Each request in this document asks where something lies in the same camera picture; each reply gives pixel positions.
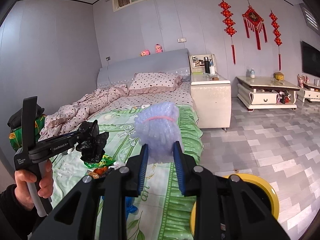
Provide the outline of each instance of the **hanging wall decoration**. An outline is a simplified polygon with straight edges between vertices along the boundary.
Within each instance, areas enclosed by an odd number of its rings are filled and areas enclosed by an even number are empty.
[[[228,5],[224,0],[222,0],[219,6],[223,9],[221,14],[225,17],[225,19],[222,22],[227,26],[227,28],[224,30],[231,36],[233,63],[236,64],[235,46],[233,45],[233,40],[232,40],[232,36],[237,32],[233,28],[233,25],[235,25],[236,23],[231,19],[231,16],[233,15],[233,13],[229,11],[231,6]]]
[[[251,31],[255,32],[258,50],[261,50],[259,33],[262,30],[263,30],[263,34],[264,34],[264,41],[266,43],[268,42],[266,29],[265,29],[264,23],[263,23],[264,20],[260,17],[259,14],[256,13],[256,11],[252,8],[250,3],[248,6],[248,10],[242,16],[243,16],[245,30],[247,32],[247,37],[250,38],[250,34],[249,34],[249,28],[250,28]]]
[[[281,33],[279,32],[279,24],[277,23],[277,17],[273,14],[273,12],[271,11],[269,17],[272,20],[271,25],[274,27],[273,33],[276,36],[275,38],[275,42],[278,45],[278,50],[279,50],[279,70],[281,70],[281,54],[280,54],[280,45],[282,44],[282,41],[280,39]]]

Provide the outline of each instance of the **black sleeve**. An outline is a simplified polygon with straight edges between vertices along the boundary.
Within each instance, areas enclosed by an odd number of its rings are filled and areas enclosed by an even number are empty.
[[[12,184],[0,194],[0,208],[17,235],[22,240],[27,240],[28,235],[31,233],[37,219],[39,218],[36,208],[31,211],[27,211],[18,202],[14,194],[14,190],[17,185]]]

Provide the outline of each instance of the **yellow rim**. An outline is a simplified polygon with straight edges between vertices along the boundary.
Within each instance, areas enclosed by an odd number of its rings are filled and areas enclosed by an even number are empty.
[[[257,185],[260,187],[268,196],[270,203],[271,203],[271,213],[275,219],[279,217],[279,200],[276,194],[276,191],[271,187],[271,185],[266,182],[264,179],[252,175],[252,174],[245,174],[239,173],[237,174],[243,181],[250,182],[252,184]],[[195,233],[195,223],[196,223],[196,203],[193,205],[191,216],[190,216],[190,230],[192,235]]]

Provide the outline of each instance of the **gray tiled floor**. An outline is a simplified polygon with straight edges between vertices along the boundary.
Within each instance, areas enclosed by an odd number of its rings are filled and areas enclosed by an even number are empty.
[[[280,202],[279,223],[292,240],[320,208],[320,104],[248,112],[232,100],[231,125],[203,129],[200,163],[216,175],[251,173],[268,181]]]

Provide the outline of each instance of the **pink hair tie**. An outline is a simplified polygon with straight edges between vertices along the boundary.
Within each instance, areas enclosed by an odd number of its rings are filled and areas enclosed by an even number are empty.
[[[168,116],[165,116],[165,115],[156,115],[156,116],[153,116],[153,117],[150,117],[150,118],[144,120],[143,123],[146,122],[146,121],[155,120],[155,119],[167,119],[167,120],[169,120],[171,122],[175,122],[175,120],[173,118],[171,118],[171,117],[168,117]]]

